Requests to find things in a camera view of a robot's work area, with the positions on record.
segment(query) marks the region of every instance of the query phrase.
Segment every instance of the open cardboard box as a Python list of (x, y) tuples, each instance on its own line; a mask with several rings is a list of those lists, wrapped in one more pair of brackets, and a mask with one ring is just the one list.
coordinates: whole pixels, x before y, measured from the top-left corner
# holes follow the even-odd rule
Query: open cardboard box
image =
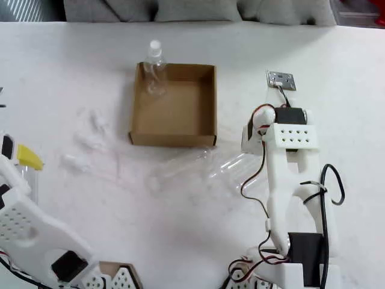
[(150, 95), (143, 63), (135, 77), (129, 138), (133, 145), (214, 146), (217, 140), (215, 66), (167, 64), (167, 92)]

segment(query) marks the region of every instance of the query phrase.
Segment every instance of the wire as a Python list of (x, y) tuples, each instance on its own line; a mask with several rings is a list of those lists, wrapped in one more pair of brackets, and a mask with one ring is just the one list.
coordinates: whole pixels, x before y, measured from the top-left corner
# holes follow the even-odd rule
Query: wire
[(304, 204), (305, 204), (315, 196), (319, 196), (320, 203), (321, 203), (322, 233), (324, 235), (324, 268), (322, 270), (322, 279), (321, 279), (321, 284), (319, 286), (320, 289), (325, 289), (328, 267), (329, 267), (329, 235), (328, 235), (328, 229), (327, 229), (327, 218), (326, 218), (326, 209), (325, 209), (325, 193), (327, 192), (327, 190), (324, 188), (326, 172), (328, 169), (331, 169), (333, 173), (336, 175), (337, 182), (341, 192), (341, 198), (338, 202), (335, 202), (333, 200), (331, 201), (336, 206), (341, 206), (343, 204), (343, 202), (345, 201), (345, 189), (343, 188), (343, 183), (337, 169), (331, 164), (324, 165), (324, 168), (322, 169), (321, 177), (319, 180), (319, 183), (322, 185), (322, 187), (319, 188), (319, 192), (311, 195), (304, 201)]
[[(25, 273), (24, 271), (21, 271), (20, 269), (17, 269), (17, 268), (15, 268), (15, 267), (13, 267), (13, 266), (11, 265), (12, 262), (11, 262), (10, 256), (9, 256), (7, 253), (5, 253), (5, 252), (3, 252), (3, 251), (0, 251), (0, 255), (6, 256), (7, 259), (8, 259), (8, 263), (9, 263), (9, 264), (7, 264), (7, 263), (4, 261), (4, 259), (1, 258), (1, 257), (0, 257), (0, 263), (1, 263), (1, 264), (2, 264), (2, 265), (3, 265), (9, 272), (11, 272), (12, 274), (14, 274), (16, 277), (20, 278), (21, 280), (23, 280), (23, 281), (25, 281), (25, 282), (27, 282), (27, 283), (30, 283), (30, 284), (32, 284), (32, 285), (37, 286), (38, 289), (52, 289), (51, 287), (45, 286), (45, 285), (43, 285), (42, 283), (39, 283), (39, 282), (37, 282), (37, 281), (31, 279), (30, 275), (28, 275), (28, 274)], [(77, 287), (77, 286), (71, 286), (71, 288), (79, 289), (79, 287)]]
[[(273, 258), (275, 258), (275, 257), (274, 257), (274, 256), (269, 256), (269, 257), (267, 257), (267, 259), (273, 259)], [(246, 273), (243, 277), (241, 277), (241, 278), (239, 278), (239, 279), (233, 279), (232, 275), (230, 275), (231, 280), (234, 281), (235, 283), (240, 283), (240, 282), (243, 282), (243, 281), (247, 280), (247, 279), (250, 277), (250, 275), (254, 272), (254, 270), (255, 270), (259, 265), (261, 265), (263, 262), (264, 262), (264, 260), (261, 260), (261, 261), (257, 262), (256, 264), (252, 265), (252, 266), (250, 267), (250, 269), (247, 271), (247, 273)]]
[(281, 93), (281, 95), (285, 98), (286, 107), (291, 107), (290, 102), (289, 102), (289, 100), (288, 100), (288, 97), (286, 96), (285, 92), (283, 91), (282, 86), (277, 85), (277, 87), (278, 87), (278, 90), (279, 90), (279, 92)]
[[(285, 263), (285, 262), (289, 261), (289, 259), (288, 259), (288, 258), (285, 258), (285, 257), (280, 258), (280, 257), (273, 256), (273, 255), (268, 256), (268, 257), (265, 257), (265, 256), (262, 254), (262, 249), (261, 249), (261, 247), (262, 247), (262, 246), (263, 246), (263, 245), (270, 239), (270, 237), (271, 237), (271, 231), (268, 232), (267, 238), (264, 239), (264, 241), (260, 242), (260, 244), (258, 245), (258, 252), (259, 252), (259, 255), (260, 255), (260, 257), (262, 258), (262, 260), (265, 261), (265, 262), (266, 262), (267, 264), (269, 264), (269, 265), (277, 265), (277, 264), (281, 264), (281, 263)], [(277, 262), (273, 262), (273, 263), (270, 262), (269, 259), (273, 259), (273, 258), (277, 259), (278, 261), (277, 261)]]
[(51, 289), (51, 287), (48, 287), (48, 286), (45, 286), (43, 285), (42, 283), (39, 283), (39, 282), (36, 282), (35, 280), (32, 280), (24, 275), (21, 275), (20, 273), (18, 272), (15, 272), (15, 271), (12, 271), (11, 267), (4, 261), (3, 258), (0, 258), (0, 263), (9, 271), (11, 272), (12, 274), (14, 274), (16, 277), (20, 278), (21, 280), (27, 282), (27, 283), (30, 283), (32, 285), (35, 285), (37, 286), (38, 288), (41, 288), (41, 289)]
[(232, 262), (229, 264), (228, 268), (227, 268), (227, 271), (229, 272), (229, 274), (230, 274), (230, 272), (232, 271), (232, 270), (231, 270), (231, 266), (233, 266), (233, 265), (236, 264), (236, 263), (247, 263), (247, 264), (251, 264), (251, 263), (253, 263), (253, 262), (252, 262), (252, 260), (236, 259), (236, 260), (232, 261)]
[(243, 192), (243, 189), (244, 187), (247, 185), (248, 182), (250, 182), (252, 179), (254, 179), (255, 177), (257, 177), (257, 175), (260, 174), (260, 172), (262, 171), (263, 169), (263, 166), (265, 165), (265, 157), (266, 157), (266, 148), (265, 148), (265, 142), (262, 142), (262, 147), (263, 147), (263, 156), (262, 156), (262, 164), (260, 165), (259, 169), (257, 170), (257, 172), (252, 175), (251, 177), (249, 177), (246, 181), (243, 182), (243, 184), (241, 185), (241, 195), (242, 197), (246, 198), (246, 199), (249, 199), (249, 200), (256, 200), (257, 202), (260, 203), (263, 211), (265, 212), (266, 214), (266, 217), (267, 219), (269, 218), (269, 214), (267, 213), (267, 210), (265, 208), (265, 205), (262, 203), (262, 201), (260, 199), (257, 199), (256, 197), (248, 197), (244, 194)]

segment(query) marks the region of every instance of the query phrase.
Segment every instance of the gray cushion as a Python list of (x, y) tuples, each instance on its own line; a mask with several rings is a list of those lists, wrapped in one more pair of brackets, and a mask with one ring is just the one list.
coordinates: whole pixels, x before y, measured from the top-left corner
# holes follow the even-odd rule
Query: gray cushion
[(329, 0), (64, 0), (68, 21), (253, 20), (335, 25)]
[(328, 0), (262, 0), (256, 18), (264, 23), (335, 25)]
[(236, 0), (158, 0), (156, 21), (240, 21)]
[(153, 1), (150, 0), (105, 0), (122, 22), (150, 21)]
[(101, 0), (64, 0), (69, 22), (118, 22), (117, 15)]

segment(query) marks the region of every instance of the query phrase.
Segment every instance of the metal bracket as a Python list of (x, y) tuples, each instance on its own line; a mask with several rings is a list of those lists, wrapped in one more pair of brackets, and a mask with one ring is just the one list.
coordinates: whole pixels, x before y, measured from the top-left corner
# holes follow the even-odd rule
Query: metal bracket
[(295, 87), (295, 81), (293, 74), (274, 72), (266, 70), (266, 80), (269, 87), (277, 88), (276, 82), (282, 83), (280, 85), (283, 89), (286, 90), (297, 90)]

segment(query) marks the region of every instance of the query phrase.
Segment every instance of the yellow object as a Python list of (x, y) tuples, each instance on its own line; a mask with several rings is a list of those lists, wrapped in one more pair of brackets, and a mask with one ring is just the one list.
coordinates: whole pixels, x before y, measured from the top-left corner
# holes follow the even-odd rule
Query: yellow object
[(43, 169), (43, 162), (41, 159), (33, 151), (22, 144), (17, 146), (17, 159), (23, 166), (33, 167), (36, 170)]

